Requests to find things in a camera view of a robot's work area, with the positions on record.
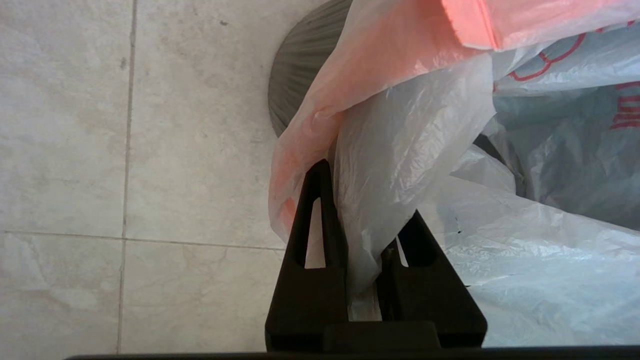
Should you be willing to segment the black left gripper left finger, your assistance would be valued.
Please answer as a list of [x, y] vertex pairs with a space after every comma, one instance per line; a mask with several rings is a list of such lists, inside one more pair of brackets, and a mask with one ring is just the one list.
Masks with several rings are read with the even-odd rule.
[[[320, 202], [325, 265], [306, 268], [313, 205]], [[348, 244], [334, 203], [330, 164], [316, 162], [302, 183], [294, 221], [265, 321], [269, 352], [320, 352], [329, 326], [349, 321]]]

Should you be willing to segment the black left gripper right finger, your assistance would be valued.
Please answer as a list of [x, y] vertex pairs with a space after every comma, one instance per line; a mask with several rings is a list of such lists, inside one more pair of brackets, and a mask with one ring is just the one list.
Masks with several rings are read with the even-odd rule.
[[382, 252], [375, 281], [380, 321], [327, 326], [326, 352], [421, 352], [479, 348], [482, 311], [418, 211]]

